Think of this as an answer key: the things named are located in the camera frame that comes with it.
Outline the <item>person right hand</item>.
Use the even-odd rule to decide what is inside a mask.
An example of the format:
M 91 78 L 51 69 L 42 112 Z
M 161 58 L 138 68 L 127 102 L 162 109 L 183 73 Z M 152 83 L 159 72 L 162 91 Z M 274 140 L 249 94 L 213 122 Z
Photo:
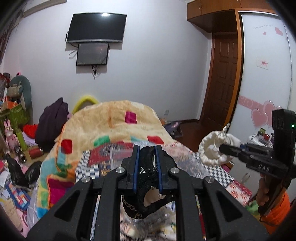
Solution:
M 267 201 L 269 201 L 269 197 L 267 196 L 269 192 L 268 185 L 265 182 L 265 175 L 260 174 L 260 180 L 259 180 L 259 188 L 257 191 L 257 196 L 256 196 L 256 202 L 259 206 L 263 206 Z M 279 194 L 279 196 L 276 198 L 274 201 L 273 207 L 275 208 L 282 200 L 282 197 L 285 193 L 285 189 L 283 188 Z

